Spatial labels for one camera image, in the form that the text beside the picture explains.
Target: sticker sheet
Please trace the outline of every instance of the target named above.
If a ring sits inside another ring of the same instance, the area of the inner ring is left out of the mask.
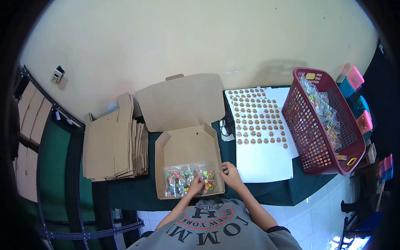
[[[245,183],[293,178],[298,153],[281,113],[289,89],[225,91],[235,121],[236,167]]]

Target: person's left hand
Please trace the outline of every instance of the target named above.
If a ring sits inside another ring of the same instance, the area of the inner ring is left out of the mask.
[[[191,197],[194,197],[196,194],[200,192],[200,190],[204,187],[205,182],[200,181],[200,175],[198,175],[196,178],[192,180],[189,186],[189,190],[187,191],[186,195],[189,195]]]

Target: printed logo on shirt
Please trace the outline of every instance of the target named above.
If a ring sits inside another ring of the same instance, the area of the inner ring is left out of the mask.
[[[218,235],[221,233],[226,236],[236,236],[240,233],[241,226],[249,224],[239,216],[235,217],[233,209],[229,206],[221,204],[218,209],[211,207],[210,205],[188,207],[178,218],[179,224],[173,224],[166,234],[183,243],[187,237],[195,237],[198,239],[198,246],[214,245],[220,243]]]

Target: red plastic basket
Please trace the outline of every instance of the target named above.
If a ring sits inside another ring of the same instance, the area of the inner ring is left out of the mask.
[[[319,92],[328,92],[329,105],[337,111],[340,121],[342,147],[339,153],[347,156],[347,160],[338,161],[336,158],[324,126],[300,84],[302,75],[308,79],[311,77],[308,81]],[[364,138],[356,120],[335,81],[325,71],[312,68],[293,70],[293,82],[282,115],[292,134],[305,174],[350,174],[365,153]]]

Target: metal rack frame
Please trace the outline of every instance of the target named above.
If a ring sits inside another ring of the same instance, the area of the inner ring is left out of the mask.
[[[80,179],[80,163],[83,151],[83,140],[85,125],[83,122],[72,116],[65,108],[59,105],[40,84],[33,78],[27,67],[20,66],[21,79],[16,83],[15,94],[18,96],[23,93],[26,85],[29,81],[44,95],[46,99],[52,102],[51,111],[47,117],[47,121],[44,127],[43,135],[46,133],[49,121],[52,120],[54,113],[58,110],[62,112],[69,120],[73,122],[73,125],[63,125],[62,123],[57,124],[67,132],[71,134],[70,141],[68,143],[67,156],[66,156],[66,167],[65,167],[65,201],[68,221],[47,221],[43,216],[42,203],[40,199],[40,161],[42,159],[42,150],[40,145],[30,145],[30,148],[34,148],[38,153],[38,164],[36,168],[36,192],[38,198],[38,211],[40,217],[41,228],[38,228],[38,234],[46,238],[51,249],[53,245],[51,240],[73,240],[76,249],[89,249],[87,241],[89,239],[99,239],[103,249],[118,249],[116,243],[116,234],[123,233],[125,242],[132,244],[139,239],[139,228],[144,226],[142,221],[137,219],[136,211],[123,210],[122,219],[114,219],[112,210],[110,208],[110,201],[108,199],[108,184],[107,182],[93,182],[92,183],[92,198],[94,205],[94,222],[84,222],[82,220],[82,213],[80,207],[80,192],[79,192],[79,179]],[[59,233],[52,232],[48,229],[47,223],[49,224],[62,224],[69,227],[71,233]],[[121,223],[120,227],[116,227],[115,224]],[[97,232],[86,232],[85,226],[96,226]]]

